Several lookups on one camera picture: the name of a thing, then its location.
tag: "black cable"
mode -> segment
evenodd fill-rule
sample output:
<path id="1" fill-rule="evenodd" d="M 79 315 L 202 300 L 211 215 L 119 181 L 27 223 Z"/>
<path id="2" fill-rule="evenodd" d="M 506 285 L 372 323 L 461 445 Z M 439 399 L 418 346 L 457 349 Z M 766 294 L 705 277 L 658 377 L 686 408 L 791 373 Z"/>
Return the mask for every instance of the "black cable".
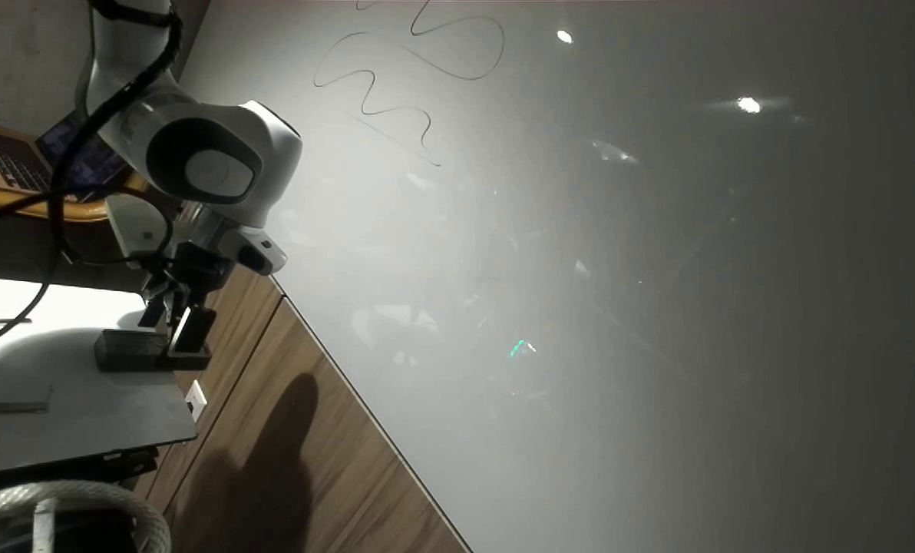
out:
<path id="1" fill-rule="evenodd" d="M 90 119 L 82 122 L 82 130 L 76 132 L 76 139 L 64 148 L 54 171 L 51 171 L 51 188 L 48 188 L 48 220 L 51 220 L 51 232 L 54 242 L 62 245 L 62 256 L 68 256 L 69 260 L 76 260 L 79 256 L 68 245 L 64 239 L 64 176 L 75 164 L 76 154 L 101 132 L 101 127 L 106 127 L 106 119 L 113 119 L 123 107 L 130 107 L 136 98 L 140 98 L 146 92 L 146 86 L 174 62 L 174 51 L 181 47 L 181 17 L 174 13 L 168 14 L 146 14 L 139 9 L 123 9 L 113 0 L 92 0 L 92 9 L 98 9 L 106 17 L 126 17 L 136 24 L 149 24 L 149 27 L 168 27 L 168 44 L 165 49 L 136 76 L 130 78 L 123 88 L 118 88 L 106 101 L 101 101 Z M 106 183 L 98 191 L 98 197 L 106 197 L 119 191 L 119 181 Z"/>
<path id="2" fill-rule="evenodd" d="M 101 265 L 101 266 L 111 266 L 111 265 L 123 265 L 123 260 L 144 260 L 144 258 L 159 258 L 163 248 L 171 242 L 171 218 L 140 191 L 132 191 L 132 188 L 119 188 L 118 194 L 126 194 L 126 197 L 139 197 L 140 202 L 154 206 L 154 212 L 159 212 L 159 220 L 163 220 L 163 239 L 154 245 L 154 250 L 146 256 L 139 256 L 139 258 L 113 258 L 113 260 L 82 260 L 82 265 Z M 36 202 L 46 202 L 48 194 L 32 194 L 32 197 L 22 197 L 14 202 L 3 202 L 0 206 L 0 220 L 9 218 L 13 212 L 22 212 L 22 207 L 32 207 Z"/>
<path id="3" fill-rule="evenodd" d="M 68 170 L 75 164 L 76 154 L 101 132 L 101 127 L 106 127 L 106 119 L 113 119 L 119 109 L 126 109 L 136 98 L 140 98 L 146 92 L 146 86 L 174 62 L 174 51 L 181 47 L 181 17 L 174 13 L 168 13 L 168 14 L 149 14 L 149 13 L 126 9 L 118 0 L 90 0 L 90 2 L 92 2 L 92 9 L 98 9 L 106 17 L 126 17 L 126 20 L 136 20 L 136 24 L 168 27 L 168 44 L 155 55 L 155 62 L 149 62 L 136 78 L 130 78 L 119 92 L 113 92 L 104 103 L 98 103 L 90 113 L 87 127 L 64 148 L 64 154 L 62 154 L 62 160 L 58 160 L 58 164 L 51 171 L 48 194 L 35 194 L 35 197 L 25 197 L 25 200 L 14 200 L 14 202 L 0 206 L 0 218 L 7 218 L 7 215 L 18 212 L 25 206 L 36 206 L 36 202 L 48 200 L 48 223 L 51 223 L 48 266 L 46 266 L 46 274 L 41 279 L 41 287 L 36 287 L 36 294 L 9 323 L 0 326 L 0 336 L 32 315 L 32 309 L 42 300 L 42 294 L 54 283 L 54 265 L 58 265 L 58 258 L 64 250 L 69 256 L 69 248 L 64 242 L 64 194 L 69 194 L 75 188 L 64 188 L 64 177 L 68 177 Z"/>

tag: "scribble on wall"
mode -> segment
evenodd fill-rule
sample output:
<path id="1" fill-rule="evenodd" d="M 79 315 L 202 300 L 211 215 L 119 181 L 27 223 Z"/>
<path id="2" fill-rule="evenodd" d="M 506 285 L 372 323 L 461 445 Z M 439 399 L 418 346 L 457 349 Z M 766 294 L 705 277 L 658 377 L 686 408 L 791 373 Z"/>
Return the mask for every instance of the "scribble on wall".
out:
<path id="1" fill-rule="evenodd" d="M 364 13 L 364 9 L 377 9 L 382 0 L 355 0 L 353 9 L 355 13 Z M 382 86 L 382 78 L 387 78 L 387 73 L 377 73 L 372 65 L 364 65 L 364 57 L 359 57 L 359 67 L 350 67 L 350 70 L 337 70 L 330 73 L 327 70 L 327 62 L 334 51 L 340 51 L 347 44 L 355 44 L 355 38 L 382 38 L 387 47 L 393 47 L 398 55 L 407 55 L 428 67 L 434 67 L 435 73 L 448 76 L 448 78 L 463 78 L 463 82 L 473 82 L 473 78 L 486 78 L 488 73 L 494 73 L 499 67 L 499 57 L 506 51 L 506 27 L 503 20 L 498 17 L 488 17 L 488 14 L 457 14 L 457 17 L 443 17 L 443 20 L 428 20 L 428 13 L 431 13 L 434 0 L 424 0 L 411 17 L 407 17 L 407 27 L 405 27 L 405 36 L 389 36 L 389 33 L 382 33 L 382 30 L 350 30 L 337 38 L 330 38 L 330 47 L 322 51 L 322 57 L 314 65 L 314 86 L 316 88 L 327 88 L 334 82 L 344 82 L 344 78 L 359 78 L 364 82 L 364 88 L 359 92 L 359 117 L 375 122 L 377 117 L 387 117 L 387 113 L 411 113 L 420 119 L 420 134 L 418 134 L 418 154 L 431 163 L 439 164 L 435 154 L 431 151 L 431 132 L 434 132 L 434 113 L 428 109 L 428 103 L 375 103 L 372 96 L 375 88 Z M 431 51 L 420 49 L 420 38 L 439 33 L 439 30 L 448 30 L 448 27 L 461 27 L 461 24 L 488 24 L 491 27 L 491 44 L 494 44 L 494 51 L 488 55 L 488 62 L 483 67 L 473 67 L 473 70 L 461 70 L 461 67 L 448 67 L 446 62 L 434 57 Z"/>

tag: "white table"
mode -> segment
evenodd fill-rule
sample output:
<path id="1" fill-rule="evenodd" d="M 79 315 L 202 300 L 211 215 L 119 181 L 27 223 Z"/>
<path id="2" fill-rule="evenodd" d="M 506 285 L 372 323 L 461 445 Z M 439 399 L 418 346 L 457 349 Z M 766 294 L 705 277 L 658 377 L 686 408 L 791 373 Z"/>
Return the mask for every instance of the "white table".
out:
<path id="1" fill-rule="evenodd" d="M 0 318 L 35 283 L 0 279 Z M 194 419 L 168 373 L 94 368 L 101 328 L 132 326 L 140 297 L 51 285 L 14 331 L 0 336 L 0 469 L 181 443 Z"/>

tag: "white wall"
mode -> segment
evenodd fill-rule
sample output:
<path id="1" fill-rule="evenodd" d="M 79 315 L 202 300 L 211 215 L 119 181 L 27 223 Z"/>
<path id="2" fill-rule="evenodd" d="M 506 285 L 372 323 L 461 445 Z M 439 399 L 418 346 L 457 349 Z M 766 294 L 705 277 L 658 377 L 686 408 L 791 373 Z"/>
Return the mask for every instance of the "white wall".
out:
<path id="1" fill-rule="evenodd" d="M 279 283 L 463 536 L 915 548 L 915 2 L 420 7 L 218 0 L 188 82 L 306 134 Z"/>

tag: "wooden floor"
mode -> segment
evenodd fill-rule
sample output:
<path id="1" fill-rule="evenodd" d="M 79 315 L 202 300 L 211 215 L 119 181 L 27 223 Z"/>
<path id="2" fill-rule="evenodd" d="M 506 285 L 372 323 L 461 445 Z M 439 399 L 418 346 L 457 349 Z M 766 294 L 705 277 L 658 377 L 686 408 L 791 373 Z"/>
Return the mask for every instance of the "wooden floor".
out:
<path id="1" fill-rule="evenodd" d="M 174 548 L 467 548 L 266 279 L 236 274 L 216 308 L 202 436 L 139 486 Z"/>

